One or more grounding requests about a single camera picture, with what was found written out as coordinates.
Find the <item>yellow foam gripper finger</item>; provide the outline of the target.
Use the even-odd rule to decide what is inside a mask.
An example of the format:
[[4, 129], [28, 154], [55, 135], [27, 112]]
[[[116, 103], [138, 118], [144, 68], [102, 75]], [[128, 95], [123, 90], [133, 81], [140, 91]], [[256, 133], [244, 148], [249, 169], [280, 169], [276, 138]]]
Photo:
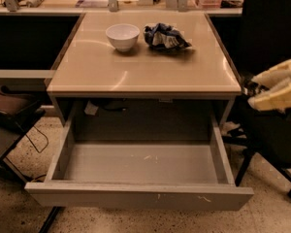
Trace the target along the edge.
[[263, 92], [247, 100], [257, 111], [271, 111], [291, 108], [291, 83], [277, 91]]
[[254, 83], [272, 88], [280, 82], [288, 79], [291, 82], [291, 59], [283, 61], [270, 69], [254, 76], [251, 80]]

